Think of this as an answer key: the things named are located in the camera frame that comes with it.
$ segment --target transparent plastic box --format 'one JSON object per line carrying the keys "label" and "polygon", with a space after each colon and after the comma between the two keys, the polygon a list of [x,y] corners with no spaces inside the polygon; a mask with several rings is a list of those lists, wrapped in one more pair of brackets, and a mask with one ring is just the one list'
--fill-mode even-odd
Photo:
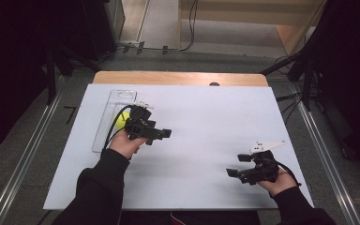
{"label": "transparent plastic box", "polygon": [[[107,134],[110,131],[110,127],[113,124],[113,119],[127,105],[132,105],[137,98],[136,91],[130,90],[112,90],[110,97],[108,98],[107,105],[104,109],[104,113],[101,117],[100,124],[98,126],[95,141],[93,142],[92,151],[95,153],[101,153],[104,148],[104,143],[107,139]],[[112,130],[110,137],[115,133],[116,128]]]}

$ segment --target hand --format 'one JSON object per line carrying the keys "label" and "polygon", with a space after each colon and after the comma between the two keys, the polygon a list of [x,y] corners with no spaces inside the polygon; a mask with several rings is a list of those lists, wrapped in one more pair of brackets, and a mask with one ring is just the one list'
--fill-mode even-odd
{"label": "hand", "polygon": [[279,168],[278,178],[275,183],[269,181],[261,181],[257,184],[268,190],[268,192],[270,192],[271,196],[273,197],[283,190],[297,186],[294,179],[282,168]]}
{"label": "hand", "polygon": [[110,148],[125,158],[129,159],[133,153],[137,153],[140,148],[140,145],[144,144],[147,141],[145,138],[137,138],[135,140],[130,140],[126,131],[119,130],[115,136],[113,136],[110,143]]}

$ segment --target white table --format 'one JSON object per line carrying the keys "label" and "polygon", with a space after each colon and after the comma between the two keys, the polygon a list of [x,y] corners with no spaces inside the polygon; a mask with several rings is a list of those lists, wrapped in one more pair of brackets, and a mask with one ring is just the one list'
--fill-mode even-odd
{"label": "white table", "polygon": [[151,120],[172,136],[143,145],[125,174],[126,210],[233,210],[276,208],[259,186],[228,177],[256,141],[285,141],[272,152],[291,168],[312,205],[292,143],[270,87],[90,84],[68,138],[44,209],[64,209],[75,196],[76,180],[94,167],[91,148],[112,90],[134,90],[155,106]]}

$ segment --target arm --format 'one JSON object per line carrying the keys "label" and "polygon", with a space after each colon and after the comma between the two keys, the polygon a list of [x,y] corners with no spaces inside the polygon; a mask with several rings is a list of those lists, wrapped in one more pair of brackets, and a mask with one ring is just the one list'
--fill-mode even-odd
{"label": "arm", "polygon": [[279,224],[336,224],[324,210],[311,207],[293,178],[282,169],[275,183],[261,181],[258,184],[276,201],[281,217]]}
{"label": "arm", "polygon": [[145,141],[131,141],[124,130],[119,131],[97,165],[81,172],[75,199],[53,224],[114,224],[118,221],[128,159]]}

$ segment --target yellow object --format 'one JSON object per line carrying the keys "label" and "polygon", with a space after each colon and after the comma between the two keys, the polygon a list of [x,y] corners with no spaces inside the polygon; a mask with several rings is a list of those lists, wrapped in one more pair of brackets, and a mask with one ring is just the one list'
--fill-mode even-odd
{"label": "yellow object", "polygon": [[115,128],[116,129],[123,128],[125,126],[125,123],[126,123],[128,118],[129,118],[129,113],[128,112],[122,112],[122,114],[119,115],[118,120],[115,123]]}

